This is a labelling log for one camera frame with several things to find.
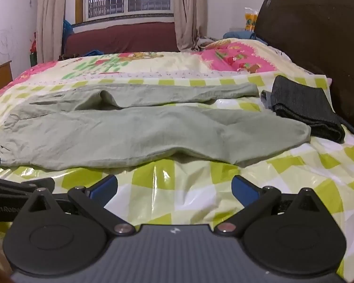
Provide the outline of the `folded dark grey garment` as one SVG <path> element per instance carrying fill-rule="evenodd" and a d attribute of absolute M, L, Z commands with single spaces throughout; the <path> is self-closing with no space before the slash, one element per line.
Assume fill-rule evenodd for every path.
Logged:
<path fill-rule="evenodd" d="M 312 136 L 337 143 L 345 139 L 345 130 L 321 88 L 305 86 L 278 75 L 272 91 L 263 90 L 260 98 L 265 108 L 278 116 L 310 126 Z"/>

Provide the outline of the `red green toy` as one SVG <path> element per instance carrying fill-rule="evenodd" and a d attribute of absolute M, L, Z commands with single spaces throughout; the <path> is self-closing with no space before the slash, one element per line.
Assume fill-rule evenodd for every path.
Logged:
<path fill-rule="evenodd" d="M 36 66 L 38 63 L 38 59 L 37 59 L 37 47 L 36 47 L 36 33 L 34 33 L 34 39 L 32 41 L 32 45 L 30 47 L 30 65 L 32 67 Z"/>

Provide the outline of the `beige curtain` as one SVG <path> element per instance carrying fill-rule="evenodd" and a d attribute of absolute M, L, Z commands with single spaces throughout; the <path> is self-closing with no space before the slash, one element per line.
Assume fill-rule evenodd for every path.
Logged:
<path fill-rule="evenodd" d="M 194 50 L 207 34 L 207 0 L 172 0 L 176 43 L 180 51 Z"/>
<path fill-rule="evenodd" d="M 58 60 L 61 54 L 65 1 L 37 1 L 36 48 L 38 63 Z"/>

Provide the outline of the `blue cloth near headboard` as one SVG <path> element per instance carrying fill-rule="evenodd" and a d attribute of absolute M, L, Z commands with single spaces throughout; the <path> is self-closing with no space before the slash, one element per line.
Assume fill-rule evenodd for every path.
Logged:
<path fill-rule="evenodd" d="M 267 42 L 263 41 L 256 36 L 256 33 L 253 31 L 229 31 L 223 35 L 223 39 L 236 38 L 241 40 L 257 40 L 265 45 L 268 45 Z"/>

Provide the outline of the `orange snack bag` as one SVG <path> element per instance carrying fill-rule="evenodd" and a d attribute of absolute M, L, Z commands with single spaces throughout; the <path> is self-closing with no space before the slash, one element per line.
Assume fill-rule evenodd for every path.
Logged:
<path fill-rule="evenodd" d="M 245 30 L 246 31 L 254 31 L 256 26 L 256 21 L 258 18 L 258 10 L 252 8 L 244 8 L 245 12 Z"/>

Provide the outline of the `right beige curtain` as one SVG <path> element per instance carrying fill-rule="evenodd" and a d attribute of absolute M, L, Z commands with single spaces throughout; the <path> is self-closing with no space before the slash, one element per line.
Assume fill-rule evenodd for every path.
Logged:
<path fill-rule="evenodd" d="M 180 51 L 194 50 L 207 34 L 207 0 L 172 0 L 176 43 Z"/>

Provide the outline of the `dark wooden headboard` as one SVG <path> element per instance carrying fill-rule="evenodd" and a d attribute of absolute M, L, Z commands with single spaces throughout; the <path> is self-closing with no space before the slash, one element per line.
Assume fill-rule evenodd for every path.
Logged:
<path fill-rule="evenodd" d="M 354 133 L 354 0 L 265 0 L 255 33 L 332 80 L 334 111 Z"/>

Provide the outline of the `left beige curtain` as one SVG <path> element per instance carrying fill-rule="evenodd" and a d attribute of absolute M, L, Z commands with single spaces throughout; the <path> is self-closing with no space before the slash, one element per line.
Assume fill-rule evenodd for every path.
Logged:
<path fill-rule="evenodd" d="M 65 1 L 37 1 L 36 48 L 38 63 L 58 60 L 61 54 Z"/>

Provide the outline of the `light green pants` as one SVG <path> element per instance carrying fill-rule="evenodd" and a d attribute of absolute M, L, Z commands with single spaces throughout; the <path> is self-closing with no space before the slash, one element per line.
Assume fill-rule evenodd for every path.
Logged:
<path fill-rule="evenodd" d="M 210 109 L 205 102 L 257 96 L 225 86 L 90 85 L 33 96 L 0 127 L 3 166 L 122 168 L 184 153 L 245 165 L 310 140 L 309 126 L 271 113 Z"/>

